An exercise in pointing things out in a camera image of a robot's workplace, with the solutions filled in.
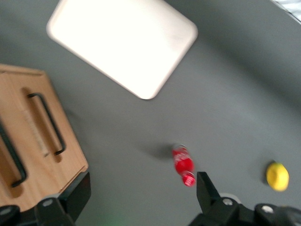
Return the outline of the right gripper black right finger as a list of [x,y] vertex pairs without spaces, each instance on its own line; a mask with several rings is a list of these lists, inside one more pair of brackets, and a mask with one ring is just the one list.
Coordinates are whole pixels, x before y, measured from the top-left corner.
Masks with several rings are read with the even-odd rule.
[[221,197],[205,172],[197,173],[197,200],[202,213],[192,221],[194,226],[237,226],[239,205],[230,197]]

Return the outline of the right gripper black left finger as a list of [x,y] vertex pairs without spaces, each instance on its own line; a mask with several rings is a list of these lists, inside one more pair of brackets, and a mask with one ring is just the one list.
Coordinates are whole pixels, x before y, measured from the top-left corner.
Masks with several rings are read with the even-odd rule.
[[58,196],[40,201],[34,207],[39,226],[74,226],[91,196],[90,173],[80,173]]

